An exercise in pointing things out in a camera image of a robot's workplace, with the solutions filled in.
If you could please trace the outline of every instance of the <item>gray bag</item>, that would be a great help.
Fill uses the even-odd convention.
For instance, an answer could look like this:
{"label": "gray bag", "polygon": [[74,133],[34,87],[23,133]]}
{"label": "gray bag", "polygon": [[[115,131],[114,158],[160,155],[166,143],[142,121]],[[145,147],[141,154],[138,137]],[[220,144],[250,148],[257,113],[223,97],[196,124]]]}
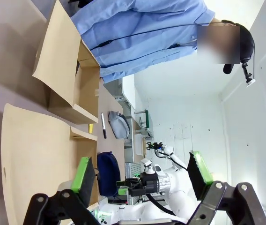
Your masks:
{"label": "gray bag", "polygon": [[108,121],[116,138],[127,138],[129,136],[130,126],[123,114],[110,111]]}

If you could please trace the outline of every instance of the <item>light blue button-up shirt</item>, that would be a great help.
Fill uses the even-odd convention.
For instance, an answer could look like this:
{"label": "light blue button-up shirt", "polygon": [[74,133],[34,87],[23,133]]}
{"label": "light blue button-up shirt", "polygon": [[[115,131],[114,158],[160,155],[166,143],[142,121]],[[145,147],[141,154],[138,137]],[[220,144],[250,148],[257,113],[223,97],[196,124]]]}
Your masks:
{"label": "light blue button-up shirt", "polygon": [[[190,24],[122,38],[93,49],[101,66],[100,76],[107,83],[193,53],[197,48],[197,27],[193,24],[209,23],[214,15],[203,0],[93,0],[72,21],[89,49],[136,33]],[[168,49],[176,43],[183,46]]]}

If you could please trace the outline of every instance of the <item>brown box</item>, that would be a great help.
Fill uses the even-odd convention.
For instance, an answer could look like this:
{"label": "brown box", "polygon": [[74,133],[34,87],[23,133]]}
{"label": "brown box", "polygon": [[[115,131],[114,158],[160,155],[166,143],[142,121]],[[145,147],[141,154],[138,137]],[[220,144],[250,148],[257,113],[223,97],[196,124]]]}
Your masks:
{"label": "brown box", "polygon": [[52,90],[50,112],[75,124],[98,122],[100,66],[59,0],[41,40],[33,76]]}
{"label": "brown box", "polygon": [[[9,224],[22,225],[31,197],[53,196],[72,180],[82,157],[96,168],[97,137],[51,116],[6,104],[2,122],[1,167]],[[95,179],[90,205],[98,202]]]}

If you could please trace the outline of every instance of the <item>screw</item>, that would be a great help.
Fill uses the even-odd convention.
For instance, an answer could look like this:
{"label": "screw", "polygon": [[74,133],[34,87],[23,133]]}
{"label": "screw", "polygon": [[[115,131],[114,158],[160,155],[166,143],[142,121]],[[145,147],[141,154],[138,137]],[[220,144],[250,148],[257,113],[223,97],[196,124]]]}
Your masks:
{"label": "screw", "polygon": [[65,198],[68,198],[68,197],[69,197],[69,193],[68,193],[68,192],[63,193],[62,195],[63,195],[63,197],[65,197]]}
{"label": "screw", "polygon": [[222,188],[222,184],[221,183],[216,183],[215,185],[218,189],[221,189]]}
{"label": "screw", "polygon": [[43,197],[39,197],[37,200],[38,200],[40,203],[42,203],[42,202],[44,201],[44,198],[43,198]]}
{"label": "screw", "polygon": [[246,191],[246,190],[247,190],[247,186],[246,186],[245,184],[243,184],[243,185],[241,185],[241,189],[242,189],[243,191]]}

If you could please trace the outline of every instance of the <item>blue pouch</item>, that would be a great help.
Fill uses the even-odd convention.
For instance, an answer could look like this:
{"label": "blue pouch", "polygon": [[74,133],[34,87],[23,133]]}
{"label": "blue pouch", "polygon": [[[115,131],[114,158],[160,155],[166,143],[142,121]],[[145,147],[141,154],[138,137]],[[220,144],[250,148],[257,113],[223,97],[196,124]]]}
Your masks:
{"label": "blue pouch", "polygon": [[102,152],[97,155],[99,170],[99,192],[102,196],[116,196],[118,193],[117,181],[120,181],[119,166],[112,152]]}

